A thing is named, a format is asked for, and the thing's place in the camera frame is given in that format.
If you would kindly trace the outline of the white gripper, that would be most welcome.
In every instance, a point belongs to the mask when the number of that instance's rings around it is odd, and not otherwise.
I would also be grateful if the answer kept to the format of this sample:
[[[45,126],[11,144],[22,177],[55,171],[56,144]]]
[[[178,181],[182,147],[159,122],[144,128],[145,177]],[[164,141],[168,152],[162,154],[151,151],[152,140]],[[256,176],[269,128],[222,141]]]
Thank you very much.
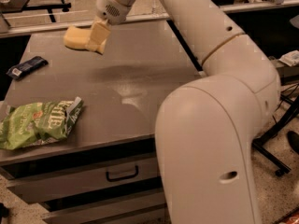
[[[110,35],[110,26],[126,21],[131,10],[130,6],[124,5],[117,0],[96,0],[96,15],[104,21],[95,21],[91,28],[85,48],[89,51],[103,52],[107,38]]]

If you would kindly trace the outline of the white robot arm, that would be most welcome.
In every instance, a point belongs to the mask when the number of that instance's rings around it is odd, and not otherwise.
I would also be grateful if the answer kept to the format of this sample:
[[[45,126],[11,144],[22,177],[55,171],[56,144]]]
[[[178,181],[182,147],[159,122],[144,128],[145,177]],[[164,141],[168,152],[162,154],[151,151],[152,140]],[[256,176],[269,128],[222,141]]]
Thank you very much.
[[[172,224],[262,224],[251,142],[277,107],[280,80],[258,46],[211,0],[160,0],[205,77],[160,106],[155,143]],[[120,24],[135,0],[96,0]]]

